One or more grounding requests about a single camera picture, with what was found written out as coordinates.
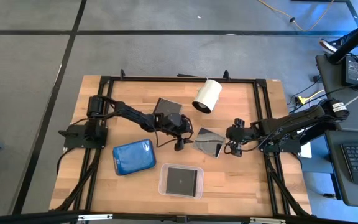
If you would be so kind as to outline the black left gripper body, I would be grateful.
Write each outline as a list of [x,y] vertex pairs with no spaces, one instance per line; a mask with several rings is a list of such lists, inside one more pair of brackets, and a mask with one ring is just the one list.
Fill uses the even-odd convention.
[[188,118],[179,113],[154,113],[154,130],[166,135],[181,136],[188,132]]

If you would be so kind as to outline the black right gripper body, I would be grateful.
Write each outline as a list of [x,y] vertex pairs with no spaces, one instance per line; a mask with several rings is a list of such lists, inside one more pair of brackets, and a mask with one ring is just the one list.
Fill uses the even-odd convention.
[[234,124],[226,129],[226,137],[236,143],[249,142],[255,140],[255,132],[245,127],[244,120],[236,118]]

